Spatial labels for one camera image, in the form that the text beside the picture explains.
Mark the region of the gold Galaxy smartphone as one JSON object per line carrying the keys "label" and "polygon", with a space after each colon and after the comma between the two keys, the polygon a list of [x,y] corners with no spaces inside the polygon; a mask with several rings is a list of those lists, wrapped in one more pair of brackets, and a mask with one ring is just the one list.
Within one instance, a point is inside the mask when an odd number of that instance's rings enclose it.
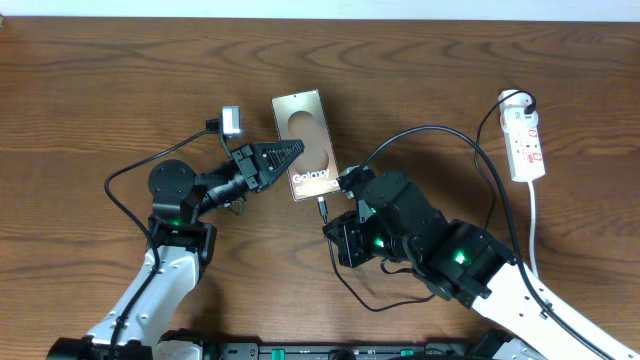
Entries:
{"label": "gold Galaxy smartphone", "polygon": [[302,201],[339,190],[338,168],[318,90],[272,99],[281,140],[301,140],[303,152],[288,168],[292,196]]}

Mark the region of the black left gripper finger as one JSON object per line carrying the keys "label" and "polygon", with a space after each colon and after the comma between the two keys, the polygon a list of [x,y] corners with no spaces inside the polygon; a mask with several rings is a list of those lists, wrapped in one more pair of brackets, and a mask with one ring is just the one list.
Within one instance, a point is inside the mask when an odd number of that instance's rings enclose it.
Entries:
{"label": "black left gripper finger", "polygon": [[281,175],[304,152],[302,140],[260,142],[250,145],[260,172]]}
{"label": "black left gripper finger", "polygon": [[267,167],[259,171],[259,189],[266,190],[276,183],[276,181],[287,172],[286,167]]}

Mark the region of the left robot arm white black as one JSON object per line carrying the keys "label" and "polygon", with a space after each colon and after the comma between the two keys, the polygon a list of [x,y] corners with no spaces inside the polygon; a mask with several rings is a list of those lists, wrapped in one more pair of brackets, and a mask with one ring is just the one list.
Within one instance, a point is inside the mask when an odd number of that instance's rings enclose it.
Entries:
{"label": "left robot arm white black", "polygon": [[50,359],[216,359],[217,344],[170,320],[213,259],[217,229],[200,216],[268,189],[304,151],[300,140],[245,144],[202,174],[166,160],[151,171],[152,213],[143,265],[112,310],[78,339],[59,338]]}

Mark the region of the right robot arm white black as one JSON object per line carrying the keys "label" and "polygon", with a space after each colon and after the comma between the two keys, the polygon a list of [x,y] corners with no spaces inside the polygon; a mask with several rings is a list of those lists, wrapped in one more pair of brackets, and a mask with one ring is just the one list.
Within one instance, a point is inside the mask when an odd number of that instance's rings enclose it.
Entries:
{"label": "right robot arm white black", "polygon": [[405,173],[370,170],[338,177],[356,202],[324,226],[341,265],[375,257],[410,264],[409,273],[431,293],[457,300],[508,329],[548,359],[636,359],[539,279],[518,267],[512,250],[482,228],[447,220]]}

